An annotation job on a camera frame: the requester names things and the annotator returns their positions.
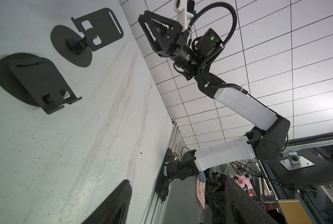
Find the black phone stand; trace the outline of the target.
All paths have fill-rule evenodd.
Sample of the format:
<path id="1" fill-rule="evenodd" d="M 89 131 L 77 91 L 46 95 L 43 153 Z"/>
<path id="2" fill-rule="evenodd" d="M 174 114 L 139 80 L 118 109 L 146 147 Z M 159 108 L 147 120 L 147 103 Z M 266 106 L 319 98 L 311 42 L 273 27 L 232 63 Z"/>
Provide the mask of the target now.
<path id="1" fill-rule="evenodd" d="M 42 108 L 46 114 L 82 99 L 74 94 L 51 60 L 29 53 L 0 59 L 0 87 L 18 100 Z"/>
<path id="2" fill-rule="evenodd" d="M 79 18 L 71 18 L 81 37 L 67 26 L 55 26 L 51 32 L 51 43 L 66 60 L 79 67 L 88 67 L 92 53 L 110 45 L 124 36 L 123 29 L 114 12 L 102 8 Z"/>

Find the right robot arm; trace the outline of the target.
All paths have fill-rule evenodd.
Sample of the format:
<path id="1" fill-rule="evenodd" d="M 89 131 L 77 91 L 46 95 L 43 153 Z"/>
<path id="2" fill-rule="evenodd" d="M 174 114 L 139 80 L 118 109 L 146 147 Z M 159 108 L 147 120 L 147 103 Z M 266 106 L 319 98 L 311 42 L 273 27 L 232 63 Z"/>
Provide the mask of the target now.
<path id="1" fill-rule="evenodd" d="M 222 7 L 232 16 L 230 32 L 225 39 L 209 29 L 202 37 L 190 40 L 194 23 L 206 12 Z M 233 36 L 238 15 L 226 2 L 214 2 L 198 13 L 194 1 L 176 1 L 176 20 L 146 11 L 138 18 L 152 50 L 173 61 L 175 70 L 185 79 L 194 79 L 198 89 L 253 124 L 246 134 L 229 142 L 203 150 L 181 152 L 181 159 L 165 161 L 158 178 L 156 192 L 162 201 L 169 193 L 169 184 L 197 176 L 205 170 L 245 159 L 271 160 L 278 157 L 288 139 L 290 122 L 255 99 L 243 87 L 227 83 L 210 72 L 213 61 L 222 53 Z"/>

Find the aluminium mounting rail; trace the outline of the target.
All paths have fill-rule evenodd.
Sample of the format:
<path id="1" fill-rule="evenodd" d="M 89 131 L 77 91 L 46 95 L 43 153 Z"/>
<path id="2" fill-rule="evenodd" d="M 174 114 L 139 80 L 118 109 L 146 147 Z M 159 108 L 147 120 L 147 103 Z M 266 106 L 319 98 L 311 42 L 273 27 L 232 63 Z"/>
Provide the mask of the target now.
<path id="1" fill-rule="evenodd" d="M 183 146 L 185 146 L 185 142 L 181 136 L 180 129 L 176 121 L 173 121 L 173 128 L 167 144 L 167 150 L 162 161 L 162 166 L 158 177 L 154 183 L 152 194 L 144 211 L 144 215 L 141 221 L 142 224 L 163 223 L 164 214 L 167 207 L 167 198 L 161 197 L 160 189 L 164 182 L 168 180 L 168 178 L 164 176 L 164 167 L 168 162 L 172 161 L 177 156 L 180 157 Z"/>

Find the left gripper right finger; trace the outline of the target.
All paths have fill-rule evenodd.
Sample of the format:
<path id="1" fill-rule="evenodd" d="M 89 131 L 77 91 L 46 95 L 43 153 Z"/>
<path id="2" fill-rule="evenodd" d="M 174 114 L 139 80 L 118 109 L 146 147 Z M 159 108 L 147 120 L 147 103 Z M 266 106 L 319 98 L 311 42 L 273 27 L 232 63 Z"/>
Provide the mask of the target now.
<path id="1" fill-rule="evenodd" d="M 227 224 L 276 224 L 232 178 L 225 179 L 224 220 Z"/>

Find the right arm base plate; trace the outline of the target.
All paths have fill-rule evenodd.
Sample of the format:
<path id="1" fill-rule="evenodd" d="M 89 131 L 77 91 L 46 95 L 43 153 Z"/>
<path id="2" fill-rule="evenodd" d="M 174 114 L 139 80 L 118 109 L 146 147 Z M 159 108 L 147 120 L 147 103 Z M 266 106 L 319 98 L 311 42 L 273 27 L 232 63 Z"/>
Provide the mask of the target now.
<path id="1" fill-rule="evenodd" d="M 169 180 L 171 180 L 177 174 L 178 163 L 179 156 L 176 154 L 176 152 L 173 152 L 171 148 L 168 148 L 155 186 L 155 192 L 162 202 L 165 201 L 166 197 L 168 196 L 168 188 L 170 183 Z"/>

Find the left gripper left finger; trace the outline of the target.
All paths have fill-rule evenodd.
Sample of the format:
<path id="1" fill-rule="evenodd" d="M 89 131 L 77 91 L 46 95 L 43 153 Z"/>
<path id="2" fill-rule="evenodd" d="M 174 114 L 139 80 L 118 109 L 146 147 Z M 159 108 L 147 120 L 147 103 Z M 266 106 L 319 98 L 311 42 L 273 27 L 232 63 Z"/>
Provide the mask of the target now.
<path id="1" fill-rule="evenodd" d="M 129 180 L 123 180 L 83 224 L 125 224 L 132 197 Z"/>

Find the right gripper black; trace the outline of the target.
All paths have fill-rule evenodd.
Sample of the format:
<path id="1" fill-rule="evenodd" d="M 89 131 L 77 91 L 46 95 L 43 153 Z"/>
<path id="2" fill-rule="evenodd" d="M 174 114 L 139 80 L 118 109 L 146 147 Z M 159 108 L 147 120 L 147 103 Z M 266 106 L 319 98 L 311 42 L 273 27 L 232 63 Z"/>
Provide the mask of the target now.
<path id="1" fill-rule="evenodd" d="M 151 11 L 139 15 L 138 23 L 142 27 L 152 50 L 158 56 L 166 56 L 164 42 L 174 42 L 171 59 L 182 70 L 197 70 L 200 59 L 188 44 L 190 32 L 173 19 L 166 18 Z"/>

